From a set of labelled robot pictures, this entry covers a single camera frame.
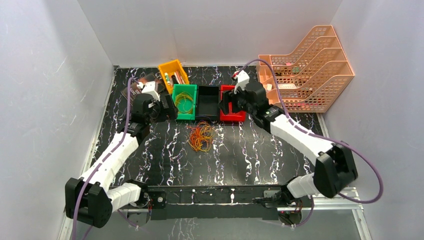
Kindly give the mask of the black plastic bin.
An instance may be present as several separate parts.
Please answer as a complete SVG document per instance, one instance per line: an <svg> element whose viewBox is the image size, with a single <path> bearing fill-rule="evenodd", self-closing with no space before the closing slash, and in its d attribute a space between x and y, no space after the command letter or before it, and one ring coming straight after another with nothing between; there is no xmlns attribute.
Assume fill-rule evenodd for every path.
<svg viewBox="0 0 424 240"><path fill-rule="evenodd" d="M196 121L218 121L220 87L218 85L198 85L195 108Z"/></svg>

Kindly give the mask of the green plastic bin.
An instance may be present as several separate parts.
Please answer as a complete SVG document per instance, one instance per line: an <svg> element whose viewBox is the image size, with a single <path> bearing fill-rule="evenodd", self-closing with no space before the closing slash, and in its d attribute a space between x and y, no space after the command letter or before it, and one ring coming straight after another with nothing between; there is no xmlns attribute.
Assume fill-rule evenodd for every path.
<svg viewBox="0 0 424 240"><path fill-rule="evenodd" d="M196 114L197 105L196 84L176 84L173 87L172 100L178 108L177 120L193 121Z"/></svg>

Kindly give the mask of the red plastic bin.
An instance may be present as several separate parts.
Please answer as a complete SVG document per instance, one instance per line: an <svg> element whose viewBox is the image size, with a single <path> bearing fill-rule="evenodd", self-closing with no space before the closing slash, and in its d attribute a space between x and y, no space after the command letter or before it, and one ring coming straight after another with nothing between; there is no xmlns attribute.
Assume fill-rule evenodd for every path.
<svg viewBox="0 0 424 240"><path fill-rule="evenodd" d="M232 91L235 88L234 85L221 85L220 86L220 102L224 100L224 92ZM239 111L237 113L233 112L232 103L228 102L228 114L224 114L221 107L219 108L219 120L222 122L244 122L246 119L246 113L244 111Z"/></svg>

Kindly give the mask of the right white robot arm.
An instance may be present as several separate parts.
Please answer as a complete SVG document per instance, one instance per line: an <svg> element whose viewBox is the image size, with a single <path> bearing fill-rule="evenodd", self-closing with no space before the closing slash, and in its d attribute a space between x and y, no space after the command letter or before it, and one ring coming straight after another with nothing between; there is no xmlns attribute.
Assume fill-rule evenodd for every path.
<svg viewBox="0 0 424 240"><path fill-rule="evenodd" d="M222 93L219 108L223 113L246 112L254 123L291 146L295 147L314 165L314 172L296 176L281 186L270 197L256 198L255 203L276 202L295 207L305 196L322 194L333 198L358 178L352 151L339 144L314 136L312 131L295 123L279 106L271 104L264 87L250 82Z"/></svg>

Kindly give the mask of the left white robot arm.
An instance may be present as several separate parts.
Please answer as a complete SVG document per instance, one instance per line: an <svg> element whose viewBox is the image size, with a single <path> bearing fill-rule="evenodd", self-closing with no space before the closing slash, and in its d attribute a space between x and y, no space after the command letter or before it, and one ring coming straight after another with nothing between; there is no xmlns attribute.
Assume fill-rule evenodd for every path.
<svg viewBox="0 0 424 240"><path fill-rule="evenodd" d="M118 187L111 187L111 183L150 133L151 124L175 120L177 116L178 108L169 94L141 93L129 102L123 128L116 132L100 158L79 178L66 182L66 216L102 228L111 214L124 206L148 206L152 195L145 183L128 180Z"/></svg>

